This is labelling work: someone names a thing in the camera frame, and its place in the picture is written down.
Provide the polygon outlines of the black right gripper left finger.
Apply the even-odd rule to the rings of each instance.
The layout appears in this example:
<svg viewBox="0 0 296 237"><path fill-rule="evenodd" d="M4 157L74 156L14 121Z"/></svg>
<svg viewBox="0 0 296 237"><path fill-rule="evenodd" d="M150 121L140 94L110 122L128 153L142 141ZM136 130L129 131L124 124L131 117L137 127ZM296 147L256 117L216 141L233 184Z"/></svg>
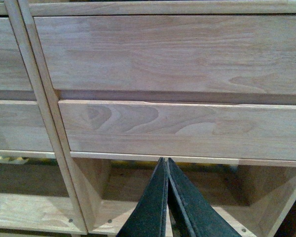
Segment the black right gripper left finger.
<svg viewBox="0 0 296 237"><path fill-rule="evenodd" d="M168 171L160 158L134 211L118 237L164 237L166 232Z"/></svg>

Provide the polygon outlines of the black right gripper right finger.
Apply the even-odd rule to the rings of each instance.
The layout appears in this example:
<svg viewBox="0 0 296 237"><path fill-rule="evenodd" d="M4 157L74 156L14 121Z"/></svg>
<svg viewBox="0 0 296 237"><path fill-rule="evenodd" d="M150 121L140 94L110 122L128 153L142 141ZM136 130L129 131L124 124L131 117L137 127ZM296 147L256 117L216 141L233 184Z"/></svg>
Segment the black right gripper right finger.
<svg viewBox="0 0 296 237"><path fill-rule="evenodd" d="M239 237L240 234L204 199L169 158L168 206L182 237Z"/></svg>

